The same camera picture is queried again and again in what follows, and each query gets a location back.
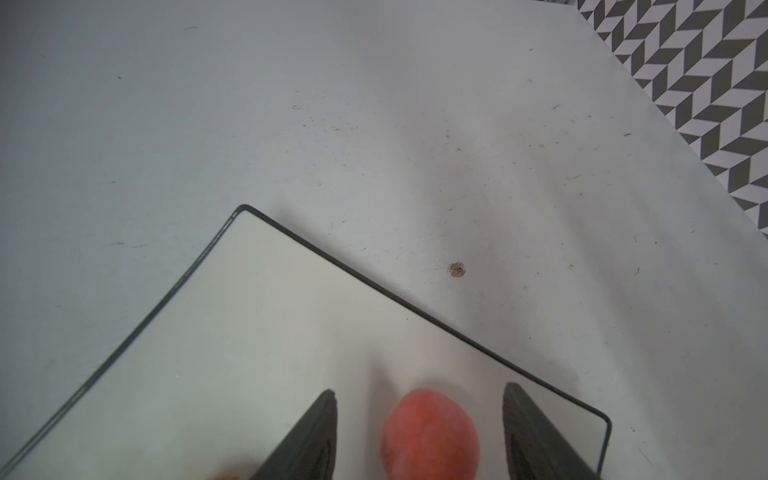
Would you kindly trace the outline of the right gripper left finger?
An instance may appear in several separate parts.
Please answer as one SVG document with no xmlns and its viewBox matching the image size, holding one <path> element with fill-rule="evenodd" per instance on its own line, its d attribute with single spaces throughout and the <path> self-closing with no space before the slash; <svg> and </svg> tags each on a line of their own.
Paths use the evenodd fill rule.
<svg viewBox="0 0 768 480">
<path fill-rule="evenodd" d="M 251 480 L 326 480 L 336 461 L 338 407 L 335 393 L 323 391 Z"/>
</svg>

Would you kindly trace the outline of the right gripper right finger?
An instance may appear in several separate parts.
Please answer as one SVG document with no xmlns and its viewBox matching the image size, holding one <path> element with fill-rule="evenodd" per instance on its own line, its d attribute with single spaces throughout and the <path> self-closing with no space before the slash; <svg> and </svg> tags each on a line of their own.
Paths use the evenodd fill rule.
<svg viewBox="0 0 768 480">
<path fill-rule="evenodd" d="M 502 423 L 510 479 L 599 479 L 517 383 L 505 386 Z"/>
</svg>

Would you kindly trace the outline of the red fake apple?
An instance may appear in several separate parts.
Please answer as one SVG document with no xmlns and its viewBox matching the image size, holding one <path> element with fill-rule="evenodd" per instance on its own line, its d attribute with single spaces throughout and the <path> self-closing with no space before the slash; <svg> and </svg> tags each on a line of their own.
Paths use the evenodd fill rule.
<svg viewBox="0 0 768 480">
<path fill-rule="evenodd" d="M 379 454 L 389 479 L 474 479 L 479 437 L 459 404 L 438 391 L 419 388 L 388 414 Z"/>
</svg>

